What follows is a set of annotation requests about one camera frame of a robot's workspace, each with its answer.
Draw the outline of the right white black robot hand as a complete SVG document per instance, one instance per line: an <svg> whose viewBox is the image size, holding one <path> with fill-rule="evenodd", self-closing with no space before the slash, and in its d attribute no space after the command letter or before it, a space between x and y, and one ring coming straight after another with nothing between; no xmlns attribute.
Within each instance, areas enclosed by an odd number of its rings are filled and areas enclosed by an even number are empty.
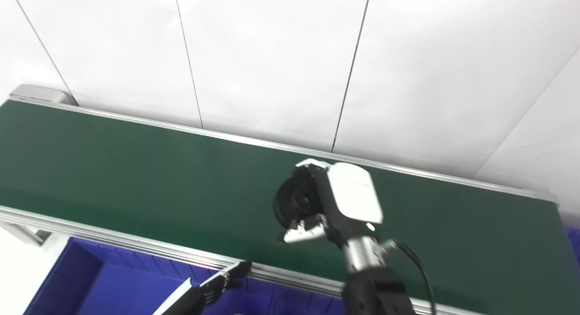
<svg viewBox="0 0 580 315"><path fill-rule="evenodd" d="M342 249L348 241L378 239L383 212L368 171L360 166L306 159L279 187L274 216L281 243L325 237Z"/></svg>

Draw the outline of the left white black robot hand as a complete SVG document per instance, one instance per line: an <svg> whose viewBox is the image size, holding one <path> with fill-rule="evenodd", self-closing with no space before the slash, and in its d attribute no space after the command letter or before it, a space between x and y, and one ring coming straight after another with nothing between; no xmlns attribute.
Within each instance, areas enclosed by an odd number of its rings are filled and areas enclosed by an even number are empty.
<svg viewBox="0 0 580 315"><path fill-rule="evenodd" d="M194 286L190 279L182 282L153 312L154 315L200 315L215 304L227 290L240 286L238 279L252 270L251 261L239 261L218 270L201 284Z"/></svg>

